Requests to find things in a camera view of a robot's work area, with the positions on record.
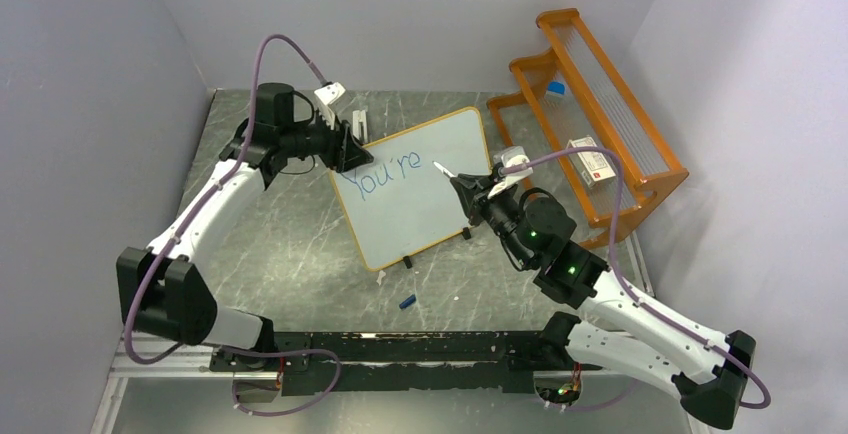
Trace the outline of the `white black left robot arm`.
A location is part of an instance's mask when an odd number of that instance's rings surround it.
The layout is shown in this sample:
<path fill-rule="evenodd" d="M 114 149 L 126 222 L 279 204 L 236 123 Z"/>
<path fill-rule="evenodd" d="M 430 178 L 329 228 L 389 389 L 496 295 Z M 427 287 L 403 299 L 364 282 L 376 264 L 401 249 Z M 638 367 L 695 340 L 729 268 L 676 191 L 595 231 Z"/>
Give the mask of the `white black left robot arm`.
<path fill-rule="evenodd" d="M 179 345 L 220 345 L 236 350 L 249 368 L 273 363 L 273 323 L 220 305 L 202 268 L 222 245 L 242 212 L 261 196 L 292 159 L 320 160 L 347 173 L 373 162 L 337 117 L 345 95 L 338 82 L 310 96 L 284 83 L 263 83 L 255 112 L 222 149 L 209 180 L 180 216 L 144 248 L 126 248 L 116 262 L 125 333 L 138 331 Z"/>

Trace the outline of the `yellow-framed whiteboard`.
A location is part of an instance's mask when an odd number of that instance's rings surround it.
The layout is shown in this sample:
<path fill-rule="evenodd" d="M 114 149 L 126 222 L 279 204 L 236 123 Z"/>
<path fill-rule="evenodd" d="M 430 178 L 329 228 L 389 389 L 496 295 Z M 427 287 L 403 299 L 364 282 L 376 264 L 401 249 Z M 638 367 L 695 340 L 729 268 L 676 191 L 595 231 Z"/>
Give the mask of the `yellow-framed whiteboard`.
<path fill-rule="evenodd" d="M 366 146 L 374 161 L 330 174 L 363 264 L 378 271 L 468 226 L 447 176 L 488 174 L 482 115 L 466 107 Z"/>

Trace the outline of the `blue marker cap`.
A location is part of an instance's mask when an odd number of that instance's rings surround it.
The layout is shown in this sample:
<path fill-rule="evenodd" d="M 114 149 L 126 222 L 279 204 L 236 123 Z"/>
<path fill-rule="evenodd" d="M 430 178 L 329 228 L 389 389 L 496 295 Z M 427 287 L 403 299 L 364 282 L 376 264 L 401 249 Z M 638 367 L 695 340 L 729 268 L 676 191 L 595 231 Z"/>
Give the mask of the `blue marker cap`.
<path fill-rule="evenodd" d="M 407 297 L 406 299 L 404 299 L 403 301 L 401 301 L 401 302 L 399 303 L 398 307 L 399 307 L 401 310 L 404 310 L 404 309 L 409 308 L 409 307 L 410 307 L 410 306 L 412 306 L 413 304 L 415 304 L 415 303 L 416 303 L 416 301 L 417 301 L 417 297 L 416 297 L 415 295 L 410 295 L 409 297 Z"/>

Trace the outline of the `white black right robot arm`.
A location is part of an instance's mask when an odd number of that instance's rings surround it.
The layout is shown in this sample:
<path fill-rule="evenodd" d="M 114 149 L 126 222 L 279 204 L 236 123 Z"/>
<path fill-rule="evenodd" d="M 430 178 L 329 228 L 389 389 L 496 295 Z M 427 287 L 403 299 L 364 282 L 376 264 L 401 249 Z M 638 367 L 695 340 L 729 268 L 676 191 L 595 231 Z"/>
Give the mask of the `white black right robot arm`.
<path fill-rule="evenodd" d="M 470 224 L 487 224 L 518 270 L 534 272 L 544 295 L 572 308 L 542 331 L 539 352 L 548 366 L 611 369 L 666 392 L 710 427 L 734 426 L 752 379 L 752 336 L 702 326 L 619 278 L 572 241 L 576 223 L 549 192 L 497 192 L 492 176 L 459 174 L 449 182 Z"/>

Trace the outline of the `white blue whiteboard marker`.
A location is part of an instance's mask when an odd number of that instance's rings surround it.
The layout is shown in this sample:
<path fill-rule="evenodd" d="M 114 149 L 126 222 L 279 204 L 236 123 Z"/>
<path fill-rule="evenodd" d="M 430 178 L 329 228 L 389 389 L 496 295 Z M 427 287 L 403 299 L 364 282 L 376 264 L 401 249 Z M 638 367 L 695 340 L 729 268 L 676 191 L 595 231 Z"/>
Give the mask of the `white blue whiteboard marker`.
<path fill-rule="evenodd" d="M 448 170 L 445 166 L 443 166 L 441 163 L 439 163 L 439 162 L 437 162 L 437 161 L 433 161 L 433 165 L 434 165 L 434 166 L 437 168 L 437 170 L 438 170 L 439 172 L 441 172 L 444 176 L 446 176 L 446 177 L 448 177 L 448 178 L 456 177 L 456 175 L 455 175 L 455 174 L 453 174 L 451 171 L 449 171 L 449 170 Z"/>

